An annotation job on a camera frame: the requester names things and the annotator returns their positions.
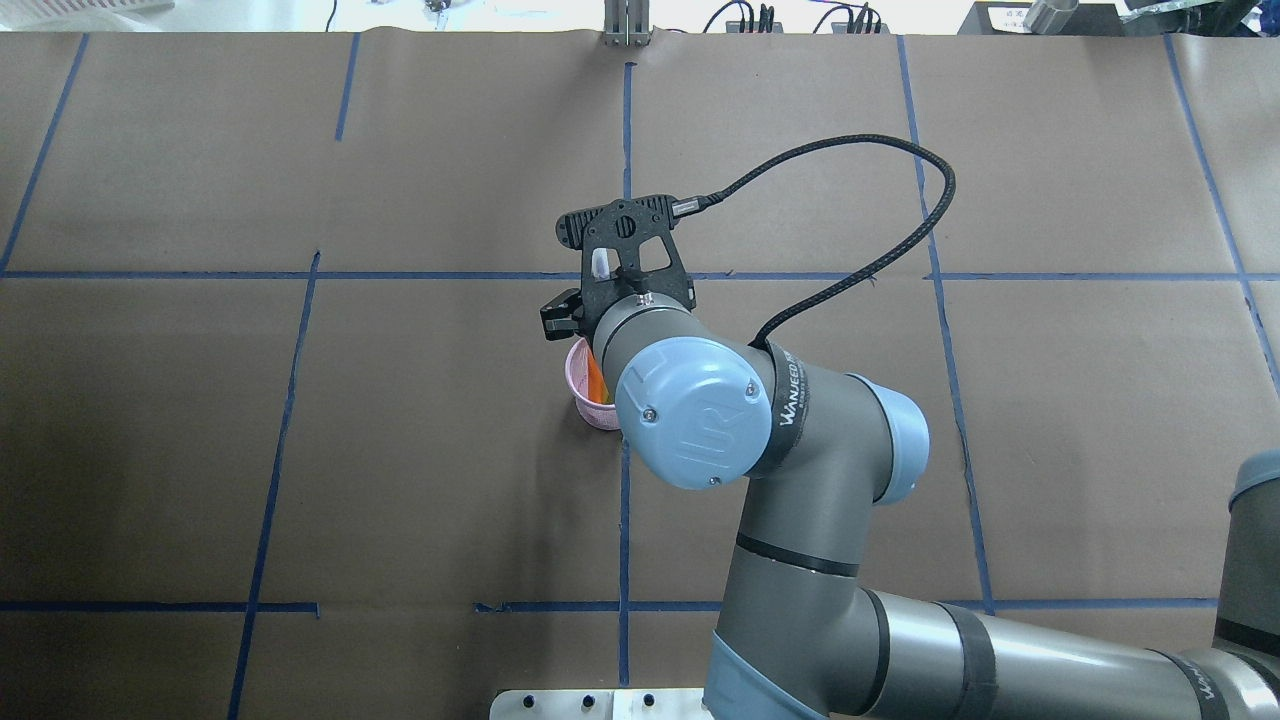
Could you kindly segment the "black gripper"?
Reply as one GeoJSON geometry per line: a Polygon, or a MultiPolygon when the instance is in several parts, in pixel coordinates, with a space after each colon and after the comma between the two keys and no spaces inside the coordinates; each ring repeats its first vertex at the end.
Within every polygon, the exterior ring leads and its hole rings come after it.
{"type": "Polygon", "coordinates": [[[540,307],[541,332],[556,342],[585,337],[594,341],[605,313],[621,300],[620,284],[580,284],[540,307]]]}

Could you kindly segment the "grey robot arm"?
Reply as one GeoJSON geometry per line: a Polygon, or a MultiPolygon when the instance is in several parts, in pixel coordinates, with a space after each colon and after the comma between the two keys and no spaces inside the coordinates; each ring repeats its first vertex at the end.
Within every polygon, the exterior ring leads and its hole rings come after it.
{"type": "Polygon", "coordinates": [[[882,279],[809,314],[803,356],[924,410],[933,450],[870,520],[861,578],[1167,652],[1212,643],[1238,465],[1277,445],[1267,283],[882,279]]]}

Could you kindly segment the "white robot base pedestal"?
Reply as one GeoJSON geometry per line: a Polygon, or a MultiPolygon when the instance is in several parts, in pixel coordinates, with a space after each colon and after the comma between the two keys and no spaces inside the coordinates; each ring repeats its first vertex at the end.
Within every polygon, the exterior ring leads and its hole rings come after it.
{"type": "Polygon", "coordinates": [[[503,691],[490,719],[712,719],[700,688],[503,691]]]}

